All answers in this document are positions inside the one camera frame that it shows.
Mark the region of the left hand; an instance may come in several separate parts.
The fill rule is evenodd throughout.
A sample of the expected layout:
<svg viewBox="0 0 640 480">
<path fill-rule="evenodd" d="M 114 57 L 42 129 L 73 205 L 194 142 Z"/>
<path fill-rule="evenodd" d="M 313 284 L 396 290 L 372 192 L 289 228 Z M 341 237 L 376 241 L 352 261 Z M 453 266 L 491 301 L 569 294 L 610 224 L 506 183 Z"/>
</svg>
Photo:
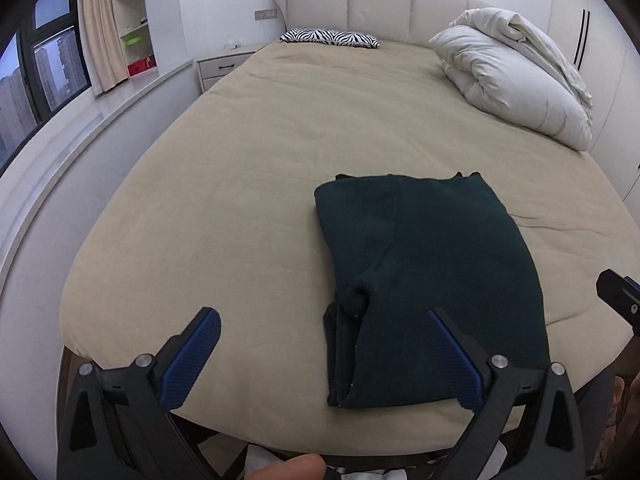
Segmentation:
<svg viewBox="0 0 640 480">
<path fill-rule="evenodd" d="M 299 455 L 286 462 L 262 468 L 249 476 L 248 480 L 323 480 L 326 463 L 317 454 Z"/>
</svg>

